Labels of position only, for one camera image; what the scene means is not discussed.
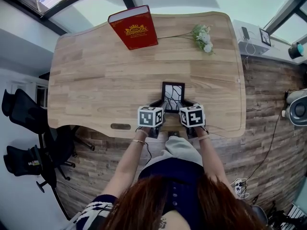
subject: gold emblem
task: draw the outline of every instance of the gold emblem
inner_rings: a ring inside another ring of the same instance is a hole
[[[144,27],[144,25],[131,25],[129,26],[129,29],[126,29],[125,33],[126,36],[128,35],[133,35],[133,34],[138,34],[138,33],[142,33],[142,32],[147,32],[148,29],[147,27]]]

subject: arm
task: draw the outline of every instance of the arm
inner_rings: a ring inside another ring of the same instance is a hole
[[[141,129],[146,133],[150,131],[150,128],[147,127],[142,127]],[[143,132],[137,132],[133,139],[145,141],[146,135]],[[116,167],[114,176],[106,185],[102,194],[109,194],[118,198],[131,186],[138,168],[143,145],[140,142],[130,143]]]
[[[217,181],[218,178],[228,187],[228,189],[232,192],[235,198],[237,198],[236,193],[234,192],[226,177],[223,163],[217,155],[211,143],[209,135],[200,127],[195,127],[195,131],[199,138],[207,136],[205,139],[200,140],[202,164],[206,174],[213,181]]]

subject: tattoo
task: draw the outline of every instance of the tattoo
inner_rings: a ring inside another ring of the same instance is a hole
[[[159,224],[159,229],[165,229],[165,227],[166,227],[166,218],[165,217],[161,217],[160,224]]]

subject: navy dress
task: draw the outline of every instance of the navy dress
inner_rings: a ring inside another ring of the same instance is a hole
[[[197,163],[169,158],[145,168],[140,176],[146,178],[160,175],[168,179],[168,195],[163,215],[176,210],[188,222],[192,230],[204,226],[201,205],[197,195],[197,180],[204,174]],[[116,198],[100,195],[90,203],[77,219],[77,230],[96,230],[101,226],[113,207]]]

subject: white shelf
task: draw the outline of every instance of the white shelf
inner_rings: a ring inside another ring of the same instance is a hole
[[[237,42],[240,49],[240,54],[242,55],[246,56],[251,55],[254,53],[256,49],[256,52],[253,55],[256,57],[274,59],[283,62],[289,62],[296,65],[304,63],[304,61],[307,61],[307,58],[305,56],[296,59],[291,59],[288,54],[288,48],[290,47],[290,45],[286,43],[276,41],[272,38],[271,38],[271,46],[268,46],[267,44],[263,43],[261,41],[259,26],[237,20],[233,20],[232,24],[234,26]],[[250,37],[249,40],[244,39],[241,28],[242,26],[247,28]]]

